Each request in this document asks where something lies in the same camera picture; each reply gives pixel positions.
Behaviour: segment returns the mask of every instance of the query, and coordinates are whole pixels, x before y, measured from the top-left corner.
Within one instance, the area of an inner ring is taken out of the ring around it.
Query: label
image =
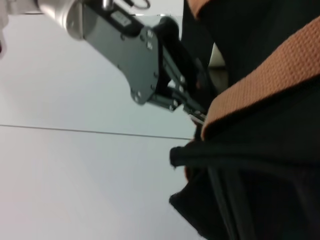
[[[132,22],[129,18],[127,18],[122,12],[115,11],[111,14],[111,17],[120,23],[123,27],[130,25]]]

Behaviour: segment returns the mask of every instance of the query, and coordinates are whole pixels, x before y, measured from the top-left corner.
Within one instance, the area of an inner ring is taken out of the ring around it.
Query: black fabric
[[[319,15],[318,0],[212,0],[199,17],[234,84]],[[198,129],[198,141],[173,148],[170,162],[213,171],[197,171],[170,203],[207,239],[320,239],[319,123],[316,76],[210,125],[205,141]]]
[[[199,59],[203,67],[208,67],[214,41],[207,28],[195,20],[187,0],[184,0],[183,6],[181,42],[193,59]]]
[[[199,19],[219,48],[232,85],[319,14],[319,0],[211,0]]]

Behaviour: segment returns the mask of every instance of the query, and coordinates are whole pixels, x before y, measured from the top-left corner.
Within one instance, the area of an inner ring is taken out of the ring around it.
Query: orange strap
[[[212,101],[202,138],[207,126],[215,121],[317,75],[320,75],[320,16],[290,36],[257,69]]]

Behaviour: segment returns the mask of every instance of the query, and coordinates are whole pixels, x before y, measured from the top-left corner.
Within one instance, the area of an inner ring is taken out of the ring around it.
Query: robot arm
[[[135,6],[132,0],[124,1]],[[13,6],[7,2],[2,28],[8,24],[8,13],[41,11],[72,38],[86,41],[122,71],[137,104],[150,103],[172,112],[183,105],[194,121],[204,122],[209,106],[197,100],[196,86],[197,82],[210,80],[199,61],[193,61],[181,44],[179,27],[170,17],[163,17],[151,28],[113,0],[37,0],[37,4],[32,0],[15,1],[19,2],[23,4]],[[215,96],[214,90],[205,89],[209,96]]]

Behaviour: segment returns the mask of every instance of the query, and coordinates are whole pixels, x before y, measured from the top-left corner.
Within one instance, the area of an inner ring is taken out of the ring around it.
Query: white wall
[[[0,125],[193,136],[186,114],[135,104],[118,69],[50,19],[11,17],[4,33],[8,50],[0,61]]]
[[[196,240],[169,205],[182,140],[0,127],[0,239]]]
[[[182,1],[151,3],[147,15],[182,14]],[[4,33],[0,239],[199,239],[168,203],[186,184],[169,151],[187,141],[161,138],[191,138],[189,118],[137,106],[118,70],[44,16],[11,17]]]

